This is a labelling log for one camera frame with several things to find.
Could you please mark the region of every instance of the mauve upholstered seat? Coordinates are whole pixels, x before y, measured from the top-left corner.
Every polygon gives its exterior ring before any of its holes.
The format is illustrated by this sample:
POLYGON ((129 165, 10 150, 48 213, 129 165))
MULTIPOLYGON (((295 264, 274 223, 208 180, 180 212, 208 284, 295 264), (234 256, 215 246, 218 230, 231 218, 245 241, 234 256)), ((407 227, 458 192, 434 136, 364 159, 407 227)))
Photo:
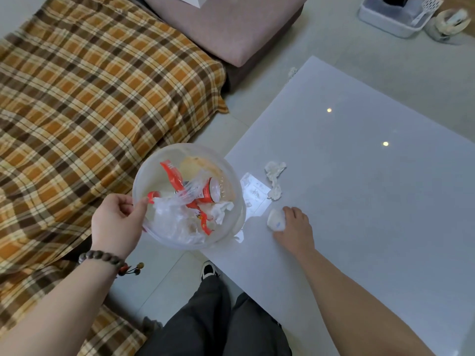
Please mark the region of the mauve upholstered seat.
POLYGON ((145 0, 172 27, 204 50, 240 67, 261 49, 306 0, 145 0))

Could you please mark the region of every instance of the plastic bucket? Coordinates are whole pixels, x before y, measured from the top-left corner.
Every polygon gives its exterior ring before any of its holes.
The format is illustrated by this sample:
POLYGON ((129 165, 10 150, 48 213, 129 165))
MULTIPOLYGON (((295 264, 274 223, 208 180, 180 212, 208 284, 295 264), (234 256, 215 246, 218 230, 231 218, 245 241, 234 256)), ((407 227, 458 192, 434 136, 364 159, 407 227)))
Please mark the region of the plastic bucket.
POLYGON ((204 146, 190 143, 174 144, 159 149, 150 155, 140 167, 134 179, 132 197, 134 203, 136 203, 150 191, 161 191, 164 186, 169 187, 170 192, 172 192, 173 189, 169 184, 167 174, 160 165, 160 162, 170 160, 174 166, 178 167, 180 163, 189 156, 206 159, 223 172, 232 185, 236 195, 236 199, 233 201, 234 208, 231 211, 226 211, 223 224, 217 225, 211 235, 206 237, 205 242, 200 244, 183 244, 178 242, 178 240, 169 238, 167 235, 159 234, 157 230, 154 230, 152 226, 153 217, 155 215, 153 205, 149 205, 148 207, 143 227, 147 233, 165 246, 181 250, 198 250, 210 246, 230 233, 237 232, 240 228, 237 223, 242 219, 242 217, 240 218, 242 212, 246 211, 241 184, 231 165, 220 155, 204 146))

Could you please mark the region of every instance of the black pants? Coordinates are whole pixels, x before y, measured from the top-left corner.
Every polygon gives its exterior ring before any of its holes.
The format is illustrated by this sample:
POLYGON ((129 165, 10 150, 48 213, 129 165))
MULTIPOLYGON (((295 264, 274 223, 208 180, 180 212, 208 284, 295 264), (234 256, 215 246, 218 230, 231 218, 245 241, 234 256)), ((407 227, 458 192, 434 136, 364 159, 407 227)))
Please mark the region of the black pants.
POLYGON ((229 292, 208 276, 189 302, 150 336, 139 356, 291 356, 287 338, 247 294, 231 311, 229 292))

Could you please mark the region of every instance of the white table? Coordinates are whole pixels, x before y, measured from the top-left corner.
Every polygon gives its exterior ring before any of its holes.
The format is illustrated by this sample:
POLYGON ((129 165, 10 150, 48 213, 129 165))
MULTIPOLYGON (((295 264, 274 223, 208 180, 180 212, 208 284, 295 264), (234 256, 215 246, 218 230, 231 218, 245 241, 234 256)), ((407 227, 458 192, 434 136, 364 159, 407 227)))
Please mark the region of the white table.
POLYGON ((311 58, 226 159, 266 185, 267 161, 285 161, 283 196, 247 219, 241 243, 203 253, 309 354, 338 353, 266 227, 284 205, 306 212, 318 250, 437 355, 464 355, 467 333, 475 339, 475 145, 311 58))

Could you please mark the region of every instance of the beaded bracelet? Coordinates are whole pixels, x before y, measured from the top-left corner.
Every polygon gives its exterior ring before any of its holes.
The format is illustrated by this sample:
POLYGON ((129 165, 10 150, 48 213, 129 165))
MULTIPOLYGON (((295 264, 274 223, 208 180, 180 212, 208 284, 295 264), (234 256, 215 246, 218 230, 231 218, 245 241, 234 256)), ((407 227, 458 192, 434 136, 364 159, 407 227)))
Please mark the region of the beaded bracelet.
POLYGON ((139 263, 135 267, 135 269, 132 269, 129 271, 130 266, 127 265, 127 263, 120 257, 112 255, 109 252, 104 252, 104 251, 94 251, 94 250, 89 250, 88 252, 81 253, 79 256, 78 264, 83 263, 87 259, 94 259, 94 260, 102 260, 107 263, 113 264, 115 267, 118 269, 118 275, 123 276, 123 275, 130 275, 130 274, 135 274, 139 275, 140 274, 140 269, 143 269, 144 264, 139 263))

